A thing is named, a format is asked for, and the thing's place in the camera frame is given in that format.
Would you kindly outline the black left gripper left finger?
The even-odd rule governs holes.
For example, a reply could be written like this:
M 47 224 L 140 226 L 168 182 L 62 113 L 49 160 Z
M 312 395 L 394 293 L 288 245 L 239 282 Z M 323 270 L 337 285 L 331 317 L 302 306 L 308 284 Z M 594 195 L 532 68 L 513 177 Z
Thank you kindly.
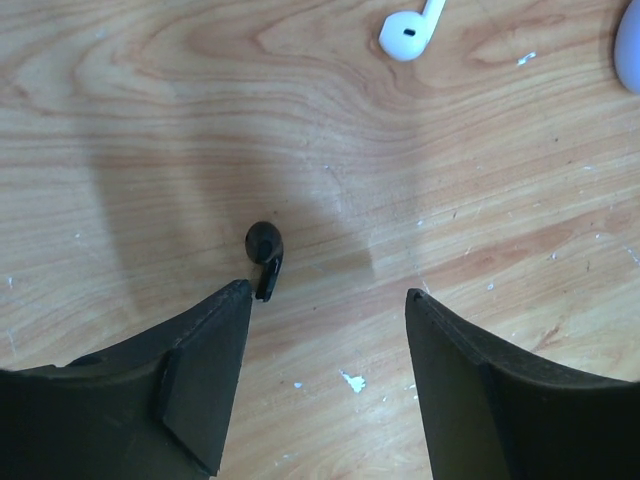
M 215 477 L 251 307 L 250 284 L 235 280 L 66 366 L 3 371 L 2 477 Z

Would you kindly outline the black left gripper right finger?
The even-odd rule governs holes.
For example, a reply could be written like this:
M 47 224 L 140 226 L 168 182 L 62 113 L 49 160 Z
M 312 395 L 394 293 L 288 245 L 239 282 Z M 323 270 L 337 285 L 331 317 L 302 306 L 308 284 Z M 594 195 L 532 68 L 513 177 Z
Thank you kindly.
M 419 289 L 405 319 L 434 478 L 638 478 L 638 383 L 533 354 Z

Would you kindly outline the black earbud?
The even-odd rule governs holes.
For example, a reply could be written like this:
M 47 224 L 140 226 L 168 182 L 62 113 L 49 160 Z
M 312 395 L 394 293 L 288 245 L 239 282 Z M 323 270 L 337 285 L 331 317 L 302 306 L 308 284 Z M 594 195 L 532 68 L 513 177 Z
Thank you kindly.
M 270 222 L 254 223 L 245 237 L 245 250 L 249 259 L 263 267 L 255 297 L 268 302 L 274 292 L 284 259 L 284 244 L 278 228 Z

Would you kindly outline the purple earbud charging case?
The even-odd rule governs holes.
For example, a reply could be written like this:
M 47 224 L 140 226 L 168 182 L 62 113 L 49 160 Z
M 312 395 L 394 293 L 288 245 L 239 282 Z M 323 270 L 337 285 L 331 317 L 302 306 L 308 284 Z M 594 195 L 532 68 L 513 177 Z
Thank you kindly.
M 629 3 L 621 17 L 613 49 L 615 72 L 621 84 L 639 94 L 639 0 Z

